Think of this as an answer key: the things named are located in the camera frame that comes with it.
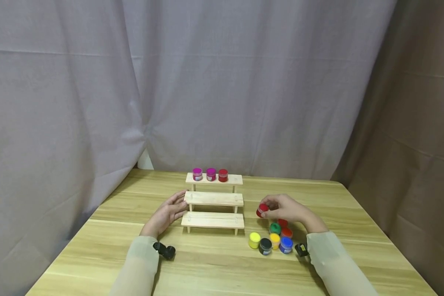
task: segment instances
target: wooden tabletop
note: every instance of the wooden tabletop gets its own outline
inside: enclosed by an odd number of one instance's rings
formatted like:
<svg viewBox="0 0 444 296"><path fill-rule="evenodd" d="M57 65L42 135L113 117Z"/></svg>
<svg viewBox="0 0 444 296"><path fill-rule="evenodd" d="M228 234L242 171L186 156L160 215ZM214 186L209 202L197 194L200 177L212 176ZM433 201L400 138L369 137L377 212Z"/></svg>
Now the wooden tabletop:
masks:
<svg viewBox="0 0 444 296"><path fill-rule="evenodd" d="M134 169L97 209L28 296L107 295L128 247L157 207L188 188L186 173ZM262 256L248 246L252 231L268 237L268 221L256 216L267 194L287 193L319 214L380 295L436 295L343 185L332 181L243 177L245 230L191 228L176 221L161 241L176 247L174 261L160 260L154 294L159 295L327 295L306 259L275 250ZM200 185L201 191L231 187ZM211 211L213 208L197 208ZM232 209L216 208L229 212ZM291 226L295 243L305 242L302 225Z"/></svg>

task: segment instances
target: beige sleeve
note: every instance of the beige sleeve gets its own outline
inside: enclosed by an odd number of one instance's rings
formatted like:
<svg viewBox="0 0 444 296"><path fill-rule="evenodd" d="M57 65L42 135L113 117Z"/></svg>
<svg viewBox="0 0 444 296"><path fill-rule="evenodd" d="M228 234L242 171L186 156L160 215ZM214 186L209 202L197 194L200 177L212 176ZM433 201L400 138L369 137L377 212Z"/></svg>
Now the beige sleeve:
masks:
<svg viewBox="0 0 444 296"><path fill-rule="evenodd" d="M377 296L366 276L332 232L307 235L311 264L330 296Z"/></svg>
<svg viewBox="0 0 444 296"><path fill-rule="evenodd" d="M153 248L154 237L138 236L132 242L123 268L110 296L150 296L160 255Z"/></svg>

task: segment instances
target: red paint jar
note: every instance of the red paint jar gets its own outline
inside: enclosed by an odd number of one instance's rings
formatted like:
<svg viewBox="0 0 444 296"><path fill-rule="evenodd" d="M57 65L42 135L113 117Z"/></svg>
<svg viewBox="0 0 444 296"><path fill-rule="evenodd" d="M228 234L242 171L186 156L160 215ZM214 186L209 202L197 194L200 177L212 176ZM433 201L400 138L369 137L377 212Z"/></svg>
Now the red paint jar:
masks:
<svg viewBox="0 0 444 296"><path fill-rule="evenodd" d="M270 209L270 208L268 208L267 205L265 205L264 203L260 203L260 205L258 206L258 209L257 209L257 216L260 217L260 218L263 218L263 217L261 216L262 213L268 211L269 209Z"/></svg>
<svg viewBox="0 0 444 296"><path fill-rule="evenodd" d="M281 228L288 227L288 221L284 219L278 219L278 224L280 224Z"/></svg>
<svg viewBox="0 0 444 296"><path fill-rule="evenodd" d="M193 180L194 181L202 180L202 169L200 169L200 168L193 169Z"/></svg>
<svg viewBox="0 0 444 296"><path fill-rule="evenodd" d="M216 170L214 168L207 169L207 171L206 171L207 181L215 181L215 172L216 172Z"/></svg>
<svg viewBox="0 0 444 296"><path fill-rule="evenodd" d="M281 237L293 238L293 232L288 227L282 228L281 229Z"/></svg>
<svg viewBox="0 0 444 296"><path fill-rule="evenodd" d="M229 179L229 172L227 169L219 169L219 181L227 182Z"/></svg>

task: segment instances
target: curtain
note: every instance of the curtain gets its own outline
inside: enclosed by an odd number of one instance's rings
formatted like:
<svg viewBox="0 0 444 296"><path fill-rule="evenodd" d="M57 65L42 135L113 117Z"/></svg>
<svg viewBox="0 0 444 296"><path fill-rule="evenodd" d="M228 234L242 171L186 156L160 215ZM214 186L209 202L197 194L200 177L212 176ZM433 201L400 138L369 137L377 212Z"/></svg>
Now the curtain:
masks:
<svg viewBox="0 0 444 296"><path fill-rule="evenodd" d="M0 296L24 295L143 150L122 3L0 0Z"/></svg>
<svg viewBox="0 0 444 296"><path fill-rule="evenodd" d="M444 1L399 1L334 178L444 295Z"/></svg>
<svg viewBox="0 0 444 296"><path fill-rule="evenodd" d="M394 0L0 0L0 296L135 164L329 179Z"/></svg>
<svg viewBox="0 0 444 296"><path fill-rule="evenodd" d="M395 1L125 0L155 169L329 179Z"/></svg>

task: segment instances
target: wooden tiered stand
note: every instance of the wooden tiered stand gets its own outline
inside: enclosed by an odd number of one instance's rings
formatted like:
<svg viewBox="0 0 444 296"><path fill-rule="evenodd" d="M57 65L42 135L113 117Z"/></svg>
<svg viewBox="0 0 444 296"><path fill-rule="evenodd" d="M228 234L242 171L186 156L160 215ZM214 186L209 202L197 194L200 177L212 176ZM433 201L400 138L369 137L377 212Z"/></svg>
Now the wooden tiered stand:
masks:
<svg viewBox="0 0 444 296"><path fill-rule="evenodd" d="M202 180L194 181L192 173L188 173L186 183L192 184L192 191L186 192L184 197L190 210L184 214L181 221L181 225L187 227L187 233L191 233L191 227L232 228L237 235L239 229L245 228L243 214L237 213L238 207L243 206L243 196L241 193L237 193L237 186L243 185L241 175L229 174L228 180L221 182L218 174L215 181L208 181L204 173ZM196 191L197 184L229 185L232 186L232 193ZM194 212L193 209L196 205L232 206L234 213Z"/></svg>

